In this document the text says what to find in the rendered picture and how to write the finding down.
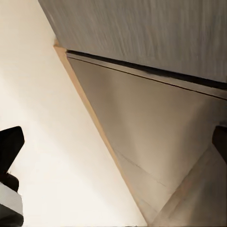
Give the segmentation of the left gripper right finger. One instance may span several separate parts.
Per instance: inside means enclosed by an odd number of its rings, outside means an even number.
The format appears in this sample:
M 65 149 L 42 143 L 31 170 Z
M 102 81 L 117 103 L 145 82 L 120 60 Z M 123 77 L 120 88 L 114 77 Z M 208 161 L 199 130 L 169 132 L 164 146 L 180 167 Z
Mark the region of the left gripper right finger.
M 216 126 L 212 143 L 227 164 L 227 127 Z

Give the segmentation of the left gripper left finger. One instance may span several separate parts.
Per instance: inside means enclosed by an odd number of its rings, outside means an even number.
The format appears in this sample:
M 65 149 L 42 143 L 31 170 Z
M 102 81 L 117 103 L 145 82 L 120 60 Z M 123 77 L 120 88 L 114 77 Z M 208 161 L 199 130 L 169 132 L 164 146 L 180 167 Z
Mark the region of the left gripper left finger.
M 25 143 L 20 126 L 0 131 L 0 182 Z

